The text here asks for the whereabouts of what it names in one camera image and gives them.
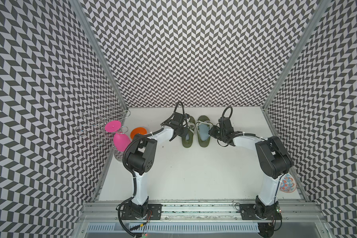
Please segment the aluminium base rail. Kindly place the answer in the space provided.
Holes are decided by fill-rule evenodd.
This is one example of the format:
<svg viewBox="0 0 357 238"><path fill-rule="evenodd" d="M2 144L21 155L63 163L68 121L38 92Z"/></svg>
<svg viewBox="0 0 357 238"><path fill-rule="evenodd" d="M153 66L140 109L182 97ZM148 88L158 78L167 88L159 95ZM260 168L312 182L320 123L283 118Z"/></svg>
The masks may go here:
<svg viewBox="0 0 357 238"><path fill-rule="evenodd" d="M117 201L87 203L78 222L117 222ZM279 201L278 222L325 223L327 219L314 202L298 199ZM260 222L254 213L253 200L240 201L153 201L146 215L153 222Z"/></svg>

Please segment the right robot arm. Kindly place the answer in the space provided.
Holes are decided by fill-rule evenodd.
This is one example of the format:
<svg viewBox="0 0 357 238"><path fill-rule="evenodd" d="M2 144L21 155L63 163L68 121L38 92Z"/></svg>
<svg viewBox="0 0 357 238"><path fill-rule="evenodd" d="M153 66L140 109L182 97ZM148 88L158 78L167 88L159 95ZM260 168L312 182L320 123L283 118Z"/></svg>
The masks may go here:
<svg viewBox="0 0 357 238"><path fill-rule="evenodd" d="M265 174L260 193L253 206L259 220L277 218L280 214L277 193L282 176L294 166L287 149L277 136L258 137L253 133L234 131L229 118L221 117L219 124L209 131L209 135L226 145L243 147L256 152L261 170Z"/></svg>

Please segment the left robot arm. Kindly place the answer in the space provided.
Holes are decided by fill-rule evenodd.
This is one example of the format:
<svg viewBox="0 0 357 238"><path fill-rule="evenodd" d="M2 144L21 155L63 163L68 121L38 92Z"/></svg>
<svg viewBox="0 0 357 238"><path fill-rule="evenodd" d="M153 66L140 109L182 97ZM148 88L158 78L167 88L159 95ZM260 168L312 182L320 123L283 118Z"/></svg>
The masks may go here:
<svg viewBox="0 0 357 238"><path fill-rule="evenodd" d="M174 112L161 123L161 128L146 135L137 134L123 154L123 166L132 174L133 193L125 201L124 209L137 219L148 214L148 191L145 174L154 164L159 144L172 141L177 136L186 137L189 132L189 114Z"/></svg>

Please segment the green shoe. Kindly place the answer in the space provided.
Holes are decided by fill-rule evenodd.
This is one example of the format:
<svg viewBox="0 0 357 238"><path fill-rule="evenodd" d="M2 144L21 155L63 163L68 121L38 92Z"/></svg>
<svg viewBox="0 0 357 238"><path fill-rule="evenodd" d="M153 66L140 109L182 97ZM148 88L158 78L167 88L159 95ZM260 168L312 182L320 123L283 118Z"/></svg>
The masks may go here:
<svg viewBox="0 0 357 238"><path fill-rule="evenodd" d="M200 116L195 124L197 131L198 143L201 147L207 147L210 143L209 131L213 124L207 116Z"/></svg>
<svg viewBox="0 0 357 238"><path fill-rule="evenodd" d="M194 133L195 133L195 119L194 119L194 117L192 117L192 116L189 117L187 127L188 127L188 132L187 132L186 136L181 138L182 145L184 148L190 148L193 144L193 137L194 137Z"/></svg>

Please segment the pink plastic wine glass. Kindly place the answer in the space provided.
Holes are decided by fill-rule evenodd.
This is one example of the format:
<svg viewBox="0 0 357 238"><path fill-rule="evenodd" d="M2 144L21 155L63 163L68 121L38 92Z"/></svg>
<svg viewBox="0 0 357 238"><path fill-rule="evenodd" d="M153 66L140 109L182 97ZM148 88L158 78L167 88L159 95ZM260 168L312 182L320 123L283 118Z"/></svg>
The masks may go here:
<svg viewBox="0 0 357 238"><path fill-rule="evenodd" d="M105 131L115 133L113 137L113 144L120 152L125 152L129 144L130 138L123 132L123 126L120 121L111 121L105 125Z"/></svg>

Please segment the blue insole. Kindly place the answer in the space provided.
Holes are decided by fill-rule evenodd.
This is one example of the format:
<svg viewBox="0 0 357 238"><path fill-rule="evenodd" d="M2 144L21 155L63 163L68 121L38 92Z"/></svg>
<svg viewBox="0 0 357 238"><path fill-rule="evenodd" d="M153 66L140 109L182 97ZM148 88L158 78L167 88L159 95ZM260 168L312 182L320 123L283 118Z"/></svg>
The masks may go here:
<svg viewBox="0 0 357 238"><path fill-rule="evenodd" d="M205 142L210 138L210 126L208 124L199 124L197 130L200 142Z"/></svg>

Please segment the orange plastic cup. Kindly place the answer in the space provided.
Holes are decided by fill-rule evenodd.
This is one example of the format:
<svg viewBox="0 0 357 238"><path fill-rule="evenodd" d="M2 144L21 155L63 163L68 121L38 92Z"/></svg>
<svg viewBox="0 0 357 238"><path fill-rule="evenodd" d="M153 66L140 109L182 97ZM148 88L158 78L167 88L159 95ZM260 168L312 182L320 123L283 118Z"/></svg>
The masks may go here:
<svg viewBox="0 0 357 238"><path fill-rule="evenodd" d="M133 129L132 132L130 133L131 139L133 140L137 134L146 135L147 134L146 128L138 127L138 128Z"/></svg>

